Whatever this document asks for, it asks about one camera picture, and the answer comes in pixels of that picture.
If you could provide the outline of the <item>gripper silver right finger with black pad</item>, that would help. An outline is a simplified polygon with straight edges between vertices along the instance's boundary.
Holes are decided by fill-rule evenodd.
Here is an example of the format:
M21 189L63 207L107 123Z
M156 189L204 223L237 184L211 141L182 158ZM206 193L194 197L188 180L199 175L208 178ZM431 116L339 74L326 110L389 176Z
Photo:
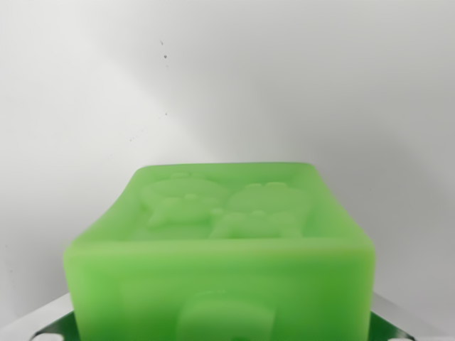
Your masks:
M454 340L454 336L374 293L368 340Z

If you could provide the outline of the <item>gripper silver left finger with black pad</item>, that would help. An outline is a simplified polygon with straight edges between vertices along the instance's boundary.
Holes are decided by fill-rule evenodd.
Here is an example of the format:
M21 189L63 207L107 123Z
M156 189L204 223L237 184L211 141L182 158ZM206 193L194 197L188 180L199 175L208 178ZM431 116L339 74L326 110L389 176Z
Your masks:
M1 340L80 340L67 293L1 329Z

